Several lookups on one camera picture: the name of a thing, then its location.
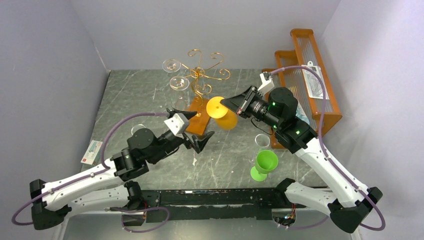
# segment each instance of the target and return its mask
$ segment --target green base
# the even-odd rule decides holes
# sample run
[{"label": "green base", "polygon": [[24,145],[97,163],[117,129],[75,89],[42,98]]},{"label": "green base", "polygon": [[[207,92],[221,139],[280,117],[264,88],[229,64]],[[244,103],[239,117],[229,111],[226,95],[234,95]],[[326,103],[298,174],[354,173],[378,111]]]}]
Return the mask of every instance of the green base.
[{"label": "green base", "polygon": [[256,170],[256,167],[252,167],[250,170],[250,176],[257,182],[263,182],[265,179],[267,179],[267,174],[259,173],[258,170]]}]

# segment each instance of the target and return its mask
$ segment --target marble surface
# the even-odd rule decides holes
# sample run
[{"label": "marble surface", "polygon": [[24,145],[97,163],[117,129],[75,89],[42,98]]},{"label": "marble surface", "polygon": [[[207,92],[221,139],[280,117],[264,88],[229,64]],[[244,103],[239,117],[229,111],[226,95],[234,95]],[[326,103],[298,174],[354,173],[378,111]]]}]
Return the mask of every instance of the marble surface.
[{"label": "marble surface", "polygon": [[[231,69],[228,80],[201,78],[200,83],[212,86],[206,98],[232,97],[245,91],[250,85],[260,85],[260,69]],[[206,72],[219,77],[219,70]],[[92,140],[102,141],[108,131],[122,118],[139,112],[164,112],[175,103],[178,93],[169,86],[176,75],[188,75],[185,71],[167,73],[163,70],[113,70],[99,107]],[[184,99],[189,105],[194,93],[188,88]],[[167,131],[164,117],[138,117],[123,124],[111,137],[105,157],[120,152],[126,147],[131,128],[143,124],[156,136]],[[263,182],[250,176],[257,154],[254,138],[261,131],[253,127],[249,119],[238,117],[237,126],[225,131],[211,118],[206,131],[215,131],[203,152],[180,147],[174,155],[149,165],[150,172],[135,180],[144,190],[163,189],[215,189],[215,188],[261,188],[275,187],[285,178],[292,178],[309,187],[323,187],[324,181],[302,160],[287,150],[275,150],[279,158],[278,167]]]},{"label": "marble surface", "polygon": [[[324,215],[312,210],[297,210],[294,226],[309,226]],[[310,229],[286,230],[272,220],[255,218],[170,220],[161,228],[142,234],[122,230],[120,214],[78,214],[69,219],[63,240],[352,240],[349,233],[327,220]],[[157,223],[144,223],[130,229],[147,230]]]}]

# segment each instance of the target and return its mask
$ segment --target gray marble table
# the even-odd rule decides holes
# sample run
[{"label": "gray marble table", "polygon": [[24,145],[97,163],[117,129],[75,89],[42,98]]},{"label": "gray marble table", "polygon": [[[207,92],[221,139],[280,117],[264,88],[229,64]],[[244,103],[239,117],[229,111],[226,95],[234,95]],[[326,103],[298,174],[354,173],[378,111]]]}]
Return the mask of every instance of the gray marble table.
[{"label": "gray marble table", "polygon": [[[201,78],[201,83],[212,86],[206,98],[215,96],[231,97],[245,91],[250,85],[259,86],[260,69],[231,69],[228,80]],[[219,77],[218,70],[211,69],[209,76]],[[104,91],[95,120],[92,140],[102,141],[108,131],[122,118],[139,112],[164,112],[172,107],[178,94],[169,86],[176,73],[163,70],[113,70]],[[194,93],[184,93],[189,105]],[[167,131],[164,117],[137,117],[122,125],[111,137],[105,157],[120,152],[127,145],[131,128],[143,124],[156,136]],[[256,182],[250,176],[254,165],[256,149],[254,138],[261,131],[252,126],[249,119],[238,118],[237,126],[225,131],[211,118],[206,131],[215,131],[203,152],[180,147],[172,156],[156,165],[149,165],[150,172],[137,179],[144,190],[165,189],[216,189],[216,188],[261,188],[275,187],[285,178],[292,178],[309,187],[323,187],[326,184],[302,160],[287,150],[275,150],[279,158],[278,167],[263,182]]]}]

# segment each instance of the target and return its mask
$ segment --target robotic arm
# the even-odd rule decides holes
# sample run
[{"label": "robotic arm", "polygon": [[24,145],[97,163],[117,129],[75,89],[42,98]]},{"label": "robotic arm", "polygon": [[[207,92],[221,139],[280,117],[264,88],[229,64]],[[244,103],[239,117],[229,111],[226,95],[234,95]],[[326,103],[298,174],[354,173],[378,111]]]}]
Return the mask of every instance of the robotic arm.
[{"label": "robotic arm", "polygon": [[[289,89],[272,89],[274,84],[268,72],[261,73],[261,79],[260,88],[251,86],[239,95],[222,99],[221,104],[242,118],[255,117],[272,127],[278,142],[311,166],[332,190],[321,191],[286,178],[277,186],[278,191],[290,202],[318,210],[340,229],[353,233],[381,199],[382,192],[356,179],[321,145],[318,134],[296,116],[298,101]],[[266,102],[263,95],[268,91]]]},{"label": "robotic arm", "polygon": [[[285,87],[274,88],[271,75],[261,73],[262,85],[259,88],[250,86],[239,95],[222,99],[221,104],[242,118],[255,117],[272,127],[278,142],[310,165],[332,190],[321,191],[286,178],[275,188],[276,192],[284,194],[291,203],[326,214],[347,233],[353,233],[359,225],[372,230],[384,229],[383,218],[380,228],[361,223],[372,209],[381,217],[376,203],[383,196],[382,192],[377,187],[368,187],[360,182],[337,161],[322,143],[319,131],[316,133],[296,116],[298,101],[292,92]],[[269,93],[267,101],[263,100],[266,93]],[[158,163],[175,153],[180,145],[200,153],[214,134],[212,131],[203,136],[194,135],[190,139],[185,130],[189,125],[188,120],[196,112],[167,111],[168,119],[164,122],[169,130],[161,136],[156,137],[147,128],[139,129],[127,139],[128,147],[98,166],[55,182],[32,181],[32,200],[15,213],[12,221],[17,225],[33,223],[36,230],[43,230],[91,210],[113,207],[124,207],[129,211],[144,210],[146,206],[141,188],[131,180],[149,171],[147,163]],[[33,222],[17,222],[17,214],[31,203]]]},{"label": "robotic arm", "polygon": [[[156,137],[148,128],[137,130],[127,139],[128,147],[104,161],[108,168],[99,164],[59,181],[32,181],[29,185],[31,198],[45,195],[31,208],[34,228],[48,229],[64,219],[92,210],[111,207],[144,209],[141,188],[137,182],[130,180],[147,173],[147,163],[158,163],[174,154],[180,145],[200,153],[214,134],[211,131],[203,136],[193,135],[190,139],[185,130],[196,112],[167,111],[168,119],[164,122],[168,131]],[[99,190],[109,186],[116,187]]]}]

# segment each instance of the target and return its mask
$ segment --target gold wire tree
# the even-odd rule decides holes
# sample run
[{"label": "gold wire tree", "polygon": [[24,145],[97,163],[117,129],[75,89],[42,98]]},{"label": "gold wire tree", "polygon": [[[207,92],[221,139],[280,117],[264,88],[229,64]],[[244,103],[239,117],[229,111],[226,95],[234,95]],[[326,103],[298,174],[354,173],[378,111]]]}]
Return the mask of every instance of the gold wire tree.
[{"label": "gold wire tree", "polygon": [[[199,49],[192,49],[187,54],[189,57],[194,57],[196,54],[199,53],[199,61],[198,65],[194,68],[188,67],[186,64],[182,63],[179,60],[176,59],[168,59],[163,62],[162,68],[168,73],[174,73],[180,70],[181,66],[186,68],[189,71],[189,75],[186,75],[182,77],[182,79],[187,78],[193,78],[193,80],[190,83],[191,90],[195,94],[193,101],[190,104],[190,107],[188,108],[189,111],[197,111],[196,117],[193,117],[190,120],[190,126],[187,128],[187,131],[194,134],[202,135],[205,131],[206,126],[209,122],[209,116],[206,114],[206,101],[203,97],[203,95],[210,94],[212,92],[212,86],[209,84],[202,84],[200,85],[199,79],[202,77],[208,78],[208,79],[215,79],[215,80],[227,80],[230,78],[231,73],[228,69],[220,69],[219,73],[222,75],[222,77],[213,77],[208,76],[205,74],[207,70],[210,70],[220,63],[224,61],[224,55],[222,55],[219,52],[214,52],[210,55],[211,59],[219,60],[216,64],[212,65],[211,67],[208,67],[206,69],[201,67],[202,64],[202,57],[203,53]],[[177,90],[179,88],[178,86],[171,86],[173,89]]]}]

